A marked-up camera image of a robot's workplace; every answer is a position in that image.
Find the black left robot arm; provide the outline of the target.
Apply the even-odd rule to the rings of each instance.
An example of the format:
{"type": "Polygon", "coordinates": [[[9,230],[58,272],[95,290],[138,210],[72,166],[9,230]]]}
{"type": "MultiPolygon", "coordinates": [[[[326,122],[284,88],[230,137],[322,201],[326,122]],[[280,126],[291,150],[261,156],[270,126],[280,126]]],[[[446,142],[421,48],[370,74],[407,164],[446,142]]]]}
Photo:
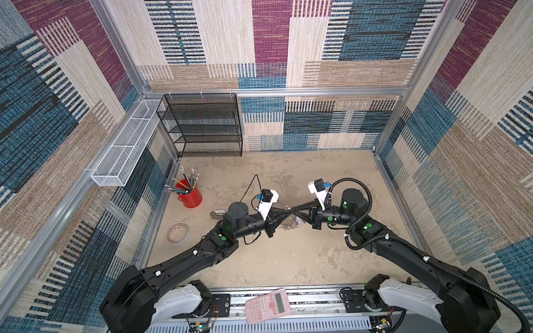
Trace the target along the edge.
{"type": "Polygon", "coordinates": [[[262,231],[272,237],[291,214],[291,210],[272,208],[263,218],[260,213],[250,215],[247,204],[235,202],[190,249],[144,269],[127,267],[99,306],[108,331],[145,332],[155,314],[155,304],[167,292],[195,273],[228,258],[238,249],[239,238],[262,231]]]}

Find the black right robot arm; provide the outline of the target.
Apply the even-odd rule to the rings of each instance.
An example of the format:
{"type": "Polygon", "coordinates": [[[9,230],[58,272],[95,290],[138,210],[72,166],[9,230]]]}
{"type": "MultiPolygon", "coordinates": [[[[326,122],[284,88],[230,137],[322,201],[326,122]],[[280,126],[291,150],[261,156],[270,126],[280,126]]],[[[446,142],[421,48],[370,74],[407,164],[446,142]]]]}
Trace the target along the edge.
{"type": "Polygon", "coordinates": [[[485,275],[470,268],[463,270],[418,249],[371,218],[373,198],[369,190],[349,188],[350,197],[335,206],[331,192],[323,190],[314,201],[296,206],[291,213],[320,229],[324,224],[346,226],[344,239],[351,250],[366,250],[396,264],[414,276],[433,293],[418,296],[406,284],[389,287],[383,278],[379,298],[433,319],[447,332],[489,332],[501,317],[498,307],[506,300],[494,292],[485,275]]]}

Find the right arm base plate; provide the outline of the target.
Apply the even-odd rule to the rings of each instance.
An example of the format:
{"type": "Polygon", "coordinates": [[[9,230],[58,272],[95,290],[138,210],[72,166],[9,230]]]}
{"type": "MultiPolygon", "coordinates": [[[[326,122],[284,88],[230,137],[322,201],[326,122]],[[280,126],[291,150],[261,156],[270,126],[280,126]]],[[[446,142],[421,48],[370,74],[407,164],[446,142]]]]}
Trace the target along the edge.
{"type": "Polygon", "coordinates": [[[403,310],[401,307],[386,305],[376,291],[344,287],[340,289],[339,296],[347,313],[392,312],[394,314],[403,310]]]}

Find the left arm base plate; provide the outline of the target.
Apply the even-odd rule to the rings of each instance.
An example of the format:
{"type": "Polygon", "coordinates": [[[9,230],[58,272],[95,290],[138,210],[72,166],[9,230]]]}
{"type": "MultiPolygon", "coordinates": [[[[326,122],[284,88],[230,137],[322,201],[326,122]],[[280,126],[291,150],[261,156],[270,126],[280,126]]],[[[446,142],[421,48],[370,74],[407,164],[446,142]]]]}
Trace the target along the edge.
{"type": "Polygon", "coordinates": [[[230,294],[212,294],[208,300],[202,300],[200,305],[191,314],[178,314],[172,319],[213,319],[216,317],[229,317],[230,294]]]}

